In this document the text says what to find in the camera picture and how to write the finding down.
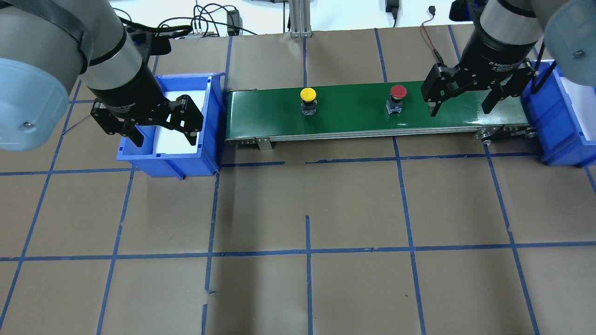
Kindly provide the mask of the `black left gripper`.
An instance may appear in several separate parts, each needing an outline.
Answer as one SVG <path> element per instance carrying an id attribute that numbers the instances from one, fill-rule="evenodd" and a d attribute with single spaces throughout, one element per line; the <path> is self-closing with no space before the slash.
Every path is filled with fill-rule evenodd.
<path id="1" fill-rule="evenodd" d="M 91 117 L 104 132 L 109 135 L 126 135 L 136 147 L 142 147 L 144 140 L 137 126 L 156 126 L 181 132 L 190 146 L 196 146 L 204 122 L 200 108 L 188 94 L 180 95 L 173 101 L 164 98 L 155 106 L 130 104 L 119 110 L 96 100 L 91 109 Z"/>

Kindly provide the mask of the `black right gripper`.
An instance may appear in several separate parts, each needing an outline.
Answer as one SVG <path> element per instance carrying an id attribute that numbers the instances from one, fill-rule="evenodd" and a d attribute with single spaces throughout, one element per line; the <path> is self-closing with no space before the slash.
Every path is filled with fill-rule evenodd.
<path id="1" fill-rule="evenodd" d="M 519 97 L 535 76 L 536 68 L 528 60 L 502 74 L 436 63 L 423 81 L 420 91 L 423 100 L 428 102 L 429 115 L 436 117 L 441 104 L 450 98 L 471 91 L 489 90 L 481 108 L 484 114 L 490 114 L 498 102 L 508 97 Z"/>

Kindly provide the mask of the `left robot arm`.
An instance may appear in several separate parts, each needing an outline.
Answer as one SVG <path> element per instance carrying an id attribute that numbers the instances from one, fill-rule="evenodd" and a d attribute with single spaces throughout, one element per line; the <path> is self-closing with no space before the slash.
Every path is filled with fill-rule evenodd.
<path id="1" fill-rule="evenodd" d="M 147 66 L 166 54 L 153 42 L 191 26 L 141 25 L 107 0 L 1 2 L 1 149 L 28 151 L 51 137 L 77 80 L 96 97 L 92 118 L 107 135 L 143 145 L 140 127 L 182 133 L 191 146 L 203 114 L 188 95 L 169 100 Z"/>

